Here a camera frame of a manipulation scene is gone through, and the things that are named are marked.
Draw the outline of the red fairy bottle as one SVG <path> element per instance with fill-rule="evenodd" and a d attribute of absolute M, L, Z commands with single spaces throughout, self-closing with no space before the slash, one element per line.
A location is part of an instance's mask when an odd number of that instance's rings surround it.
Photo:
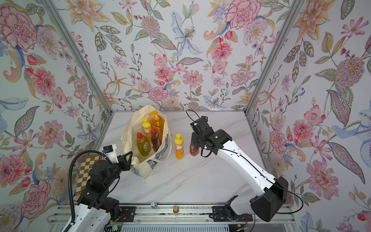
<path fill-rule="evenodd" d="M 190 144 L 190 154 L 191 156 L 197 156 L 199 154 L 200 147 L 198 143 L 196 142 L 191 142 Z"/>
<path fill-rule="evenodd" d="M 153 145 L 153 150 L 157 152 L 161 146 L 161 139 L 158 136 L 157 130 L 155 128 L 151 129 L 150 138 Z"/>

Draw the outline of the green Fairy dish soap bottle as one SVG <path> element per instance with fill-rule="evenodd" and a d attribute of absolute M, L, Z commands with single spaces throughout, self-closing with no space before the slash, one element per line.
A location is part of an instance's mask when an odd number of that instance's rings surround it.
<path fill-rule="evenodd" d="M 137 148 L 143 157 L 147 157 L 151 152 L 148 138 L 140 132 L 137 133 Z"/>

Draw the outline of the orange bottle yellow cap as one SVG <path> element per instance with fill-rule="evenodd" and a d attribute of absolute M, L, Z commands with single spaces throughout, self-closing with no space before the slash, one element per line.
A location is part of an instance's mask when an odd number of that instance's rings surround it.
<path fill-rule="evenodd" d="M 182 160 L 184 157 L 184 139 L 181 134 L 177 134 L 174 139 L 176 158 Z"/>
<path fill-rule="evenodd" d="M 151 123 L 149 122 L 148 118 L 143 118 L 142 127 L 145 131 L 147 139 L 150 141 L 151 140 L 152 126 L 151 126 Z"/>

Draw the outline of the cream canvas shopping bag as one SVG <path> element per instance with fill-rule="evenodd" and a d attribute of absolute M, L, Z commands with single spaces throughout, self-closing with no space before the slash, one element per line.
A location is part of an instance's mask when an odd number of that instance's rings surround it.
<path fill-rule="evenodd" d="M 151 120 L 153 116 L 150 114 L 155 112 L 156 108 L 151 105 L 146 105 L 134 113 L 126 124 L 123 135 L 121 136 L 122 153 L 132 152 L 132 158 L 128 159 L 131 171 L 143 178 L 147 178 L 152 172 L 156 164 L 164 162 L 171 154 L 172 142 L 171 131 L 166 115 L 158 112 L 161 119 L 164 120 L 163 136 L 161 137 L 161 145 L 157 151 L 150 151 L 147 156 L 143 156 L 137 146 L 137 133 L 145 135 L 143 128 L 143 119 Z"/>

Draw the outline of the red Fairy bottle front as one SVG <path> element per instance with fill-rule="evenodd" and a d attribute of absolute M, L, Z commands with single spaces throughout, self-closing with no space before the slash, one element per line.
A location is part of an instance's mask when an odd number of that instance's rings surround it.
<path fill-rule="evenodd" d="M 161 139 L 158 136 L 157 130 L 155 128 L 151 129 L 150 138 L 153 145 L 153 150 L 157 152 L 161 146 Z"/>

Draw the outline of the orange bottle yellow cap front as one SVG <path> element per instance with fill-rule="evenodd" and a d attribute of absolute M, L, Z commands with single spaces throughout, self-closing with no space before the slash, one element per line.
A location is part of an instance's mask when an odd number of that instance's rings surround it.
<path fill-rule="evenodd" d="M 152 126 L 151 126 L 151 123 L 149 122 L 148 118 L 143 118 L 142 127 L 145 131 L 147 139 L 150 141 L 151 140 Z"/>

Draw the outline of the large orange pump soap bottle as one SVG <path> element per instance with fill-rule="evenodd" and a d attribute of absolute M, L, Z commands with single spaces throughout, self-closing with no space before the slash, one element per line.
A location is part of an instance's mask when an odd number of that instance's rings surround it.
<path fill-rule="evenodd" d="M 163 129 L 164 129 L 164 119 L 158 115 L 157 111 L 153 111 L 152 113 L 149 114 L 149 116 L 150 116 L 149 123 L 151 124 L 150 130 L 155 129 L 158 137 L 160 138 L 160 140 L 162 140 Z"/>

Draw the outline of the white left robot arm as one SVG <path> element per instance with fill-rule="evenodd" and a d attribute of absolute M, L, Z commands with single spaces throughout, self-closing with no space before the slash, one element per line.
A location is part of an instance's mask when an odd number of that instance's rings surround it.
<path fill-rule="evenodd" d="M 100 155 L 103 160 L 94 163 L 90 169 L 90 179 L 75 204 L 72 191 L 73 166 L 79 157 L 88 153 Z M 113 163 L 105 154 L 96 150 L 85 150 L 75 156 L 68 172 L 71 219 L 63 229 L 65 232 L 106 232 L 108 225 L 124 215 L 119 200 L 108 195 L 110 186 L 120 179 L 120 174 L 130 170 L 132 156 L 131 151 L 120 155 L 117 163 Z"/>

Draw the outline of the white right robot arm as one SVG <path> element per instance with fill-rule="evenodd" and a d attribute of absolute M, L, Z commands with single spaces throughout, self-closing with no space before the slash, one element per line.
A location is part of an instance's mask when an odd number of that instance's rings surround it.
<path fill-rule="evenodd" d="M 214 131 L 207 117 L 202 116 L 190 125 L 192 145 L 222 158 L 253 190 L 253 193 L 233 196 L 226 203 L 227 211 L 235 215 L 255 214 L 265 222 L 271 221 L 286 202 L 288 181 L 283 177 L 276 178 L 258 166 L 224 130 Z"/>

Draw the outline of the wooden chess board box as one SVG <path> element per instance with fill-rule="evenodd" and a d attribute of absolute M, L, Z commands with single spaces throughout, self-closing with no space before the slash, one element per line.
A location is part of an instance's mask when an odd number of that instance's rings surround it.
<path fill-rule="evenodd" d="M 80 170 L 78 173 L 78 180 L 75 190 L 75 196 L 79 196 L 82 191 L 87 186 L 87 182 L 90 179 L 89 171 L 92 169 L 93 165 L 98 161 L 102 160 L 103 157 L 94 154 L 94 155 L 83 155 L 80 160 Z"/>

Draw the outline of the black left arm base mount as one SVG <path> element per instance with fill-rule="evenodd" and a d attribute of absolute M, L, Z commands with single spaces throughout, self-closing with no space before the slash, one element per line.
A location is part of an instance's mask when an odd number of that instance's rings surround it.
<path fill-rule="evenodd" d="M 113 222 L 134 222 L 135 206 L 121 206 L 119 201 L 114 199 L 113 206 L 110 209 L 111 219 Z"/>

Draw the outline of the aluminium front rail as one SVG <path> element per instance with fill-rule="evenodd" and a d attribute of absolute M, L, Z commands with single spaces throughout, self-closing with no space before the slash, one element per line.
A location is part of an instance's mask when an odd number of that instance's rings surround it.
<path fill-rule="evenodd" d="M 106 232 L 297 232 L 294 216 L 275 215 L 265 222 L 252 214 L 252 222 L 214 222 L 209 218 L 213 206 L 223 204 L 121 204 L 135 206 L 134 222 L 113 222 Z M 173 213 L 178 206 L 179 213 Z"/>

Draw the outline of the brass rail knob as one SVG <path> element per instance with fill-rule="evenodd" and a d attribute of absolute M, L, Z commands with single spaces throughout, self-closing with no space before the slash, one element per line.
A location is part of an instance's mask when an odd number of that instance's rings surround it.
<path fill-rule="evenodd" d="M 179 208 L 178 206 L 173 206 L 173 213 L 178 214 L 179 213 Z"/>

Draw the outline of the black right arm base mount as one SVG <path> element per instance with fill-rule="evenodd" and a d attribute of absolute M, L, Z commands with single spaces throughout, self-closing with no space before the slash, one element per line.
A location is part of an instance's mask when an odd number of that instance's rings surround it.
<path fill-rule="evenodd" d="M 209 214 L 214 222 L 252 222 L 253 217 L 251 214 L 237 215 L 231 208 L 231 203 L 235 200 L 238 195 L 230 198 L 223 206 L 213 206 L 212 213 Z"/>

